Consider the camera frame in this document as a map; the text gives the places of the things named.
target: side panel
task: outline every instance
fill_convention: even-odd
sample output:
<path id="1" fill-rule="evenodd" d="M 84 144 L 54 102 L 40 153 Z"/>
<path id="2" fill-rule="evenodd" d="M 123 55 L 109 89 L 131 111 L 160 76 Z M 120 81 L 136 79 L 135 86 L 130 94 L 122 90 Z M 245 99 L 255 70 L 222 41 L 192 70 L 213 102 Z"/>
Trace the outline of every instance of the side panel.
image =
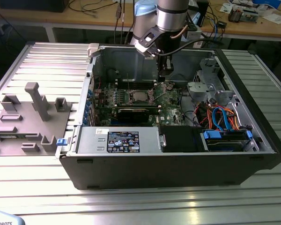
<path id="1" fill-rule="evenodd" d="M 77 189 L 239 185 L 272 161 L 267 156 L 65 157 Z"/>

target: warning label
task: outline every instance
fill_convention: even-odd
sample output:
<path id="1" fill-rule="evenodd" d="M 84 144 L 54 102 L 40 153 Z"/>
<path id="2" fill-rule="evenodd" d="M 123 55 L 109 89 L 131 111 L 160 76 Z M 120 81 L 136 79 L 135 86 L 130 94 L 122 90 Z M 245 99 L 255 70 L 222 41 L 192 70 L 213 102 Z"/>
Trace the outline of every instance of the warning label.
<path id="1" fill-rule="evenodd" d="M 139 132 L 108 132 L 109 153 L 140 152 Z"/>

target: desk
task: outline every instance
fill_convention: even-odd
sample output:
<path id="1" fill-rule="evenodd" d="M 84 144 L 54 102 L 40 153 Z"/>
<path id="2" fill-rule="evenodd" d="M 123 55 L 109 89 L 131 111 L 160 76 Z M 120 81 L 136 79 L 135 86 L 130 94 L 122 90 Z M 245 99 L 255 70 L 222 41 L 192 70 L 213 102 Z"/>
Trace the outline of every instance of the desk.
<path id="1" fill-rule="evenodd" d="M 92 0 L 82 0 L 83 3 L 92 2 Z M 216 11 L 220 9 L 219 4 L 225 0 L 211 0 L 211 7 L 214 14 L 222 21 L 228 22 L 228 14 Z M 104 0 L 94 7 L 110 4 L 111 0 Z M 80 9 L 79 1 L 72 4 L 73 8 Z M 56 42 L 53 28 L 76 28 L 86 30 L 114 30 L 115 12 L 117 4 L 108 6 L 97 11 L 97 18 L 86 15 L 82 12 L 75 12 L 68 7 L 63 13 L 51 13 L 41 11 L 0 9 L 0 13 L 12 24 L 40 26 L 46 29 L 50 42 Z M 126 14 L 124 22 L 124 31 L 128 31 L 133 21 L 133 9 L 131 3 L 126 3 Z M 0 24 L 6 23 L 0 17 Z M 205 20 L 201 27 L 205 34 L 212 32 L 213 28 L 208 20 Z M 281 41 L 281 24 L 275 24 L 266 19 L 259 18 L 257 23 L 231 23 L 228 22 L 225 38 L 239 38 L 252 40 Z"/>

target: paper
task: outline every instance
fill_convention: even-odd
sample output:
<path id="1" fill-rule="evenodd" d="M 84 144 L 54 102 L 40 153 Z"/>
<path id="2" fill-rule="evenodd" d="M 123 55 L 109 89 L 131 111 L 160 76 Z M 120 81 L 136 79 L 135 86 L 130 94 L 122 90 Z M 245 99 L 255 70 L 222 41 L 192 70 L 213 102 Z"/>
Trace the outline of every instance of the paper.
<path id="1" fill-rule="evenodd" d="M 264 16 L 263 18 L 265 18 L 266 20 L 271 21 L 273 23 L 281 24 L 281 16 L 280 15 L 270 14 L 270 15 Z"/>
<path id="2" fill-rule="evenodd" d="M 231 9 L 233 7 L 233 4 L 229 4 L 229 3 L 223 3 L 220 12 L 224 12 L 224 13 L 230 13 Z"/>

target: blue tab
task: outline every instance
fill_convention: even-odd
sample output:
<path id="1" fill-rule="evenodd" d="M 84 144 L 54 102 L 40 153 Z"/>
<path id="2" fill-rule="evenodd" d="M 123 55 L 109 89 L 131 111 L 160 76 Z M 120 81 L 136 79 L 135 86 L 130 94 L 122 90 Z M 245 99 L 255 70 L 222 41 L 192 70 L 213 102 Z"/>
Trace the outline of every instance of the blue tab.
<path id="1" fill-rule="evenodd" d="M 203 133 L 205 139 L 209 138 L 222 138 L 221 133 L 218 130 L 207 130 Z"/>
<path id="2" fill-rule="evenodd" d="M 247 135 L 249 139 L 253 138 L 252 132 L 250 130 L 247 130 Z"/>
<path id="3" fill-rule="evenodd" d="M 56 142 L 57 146 L 67 146 L 67 139 L 66 138 L 59 138 Z"/>

